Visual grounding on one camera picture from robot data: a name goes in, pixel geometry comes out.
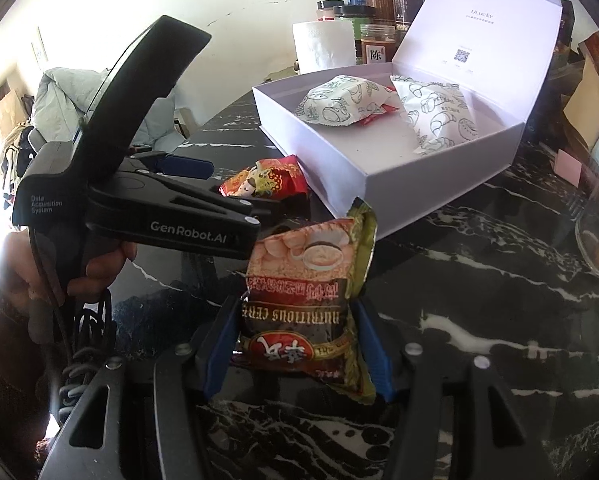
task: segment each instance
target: snack bag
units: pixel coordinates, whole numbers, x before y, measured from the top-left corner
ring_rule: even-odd
[[[376,231],[374,213],[356,199],[347,218],[256,243],[242,306],[245,364],[304,372],[359,402],[373,402],[348,302],[366,279]]]
[[[309,91],[295,115],[305,123],[349,126],[358,121],[366,124],[399,108],[396,92],[367,79],[338,75]]]
[[[282,200],[298,193],[308,194],[308,184],[297,157],[289,155],[258,160],[252,168],[240,171],[224,182],[220,193]]]
[[[404,106],[406,122],[417,133],[415,153],[435,153],[478,137],[459,85],[422,83],[399,75],[390,78]]]

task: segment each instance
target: paper towel roll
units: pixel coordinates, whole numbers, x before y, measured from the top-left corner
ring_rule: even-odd
[[[355,33],[348,20],[293,23],[293,36],[302,74],[355,64]]]

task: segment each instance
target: screw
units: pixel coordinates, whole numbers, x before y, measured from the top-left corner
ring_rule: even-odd
[[[486,356],[478,355],[473,359],[473,364],[480,370],[488,370],[491,365],[491,361]]]
[[[122,366],[122,358],[121,357],[111,357],[106,362],[106,368],[109,370],[117,370],[117,368]]]
[[[176,346],[176,355],[188,355],[193,351],[191,345],[182,343]]]
[[[420,345],[419,343],[408,343],[404,347],[404,352],[406,352],[410,356],[416,357],[418,355],[422,355],[423,348],[422,345]]]

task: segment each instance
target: cardboard box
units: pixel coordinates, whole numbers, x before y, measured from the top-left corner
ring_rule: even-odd
[[[376,211],[384,237],[450,202],[513,161],[550,64],[560,0],[426,0],[392,63],[351,66],[253,89],[262,129],[295,153],[330,212],[356,196]],[[390,75],[461,85],[479,139],[428,156],[400,112],[368,126],[320,126],[293,114],[307,92],[339,74],[382,85]]]

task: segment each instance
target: qr code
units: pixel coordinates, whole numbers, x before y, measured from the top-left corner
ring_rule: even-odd
[[[466,52],[465,50],[458,50],[457,54],[455,54],[455,61],[459,61],[460,63],[465,63],[468,61],[468,56],[470,56],[470,52]]]

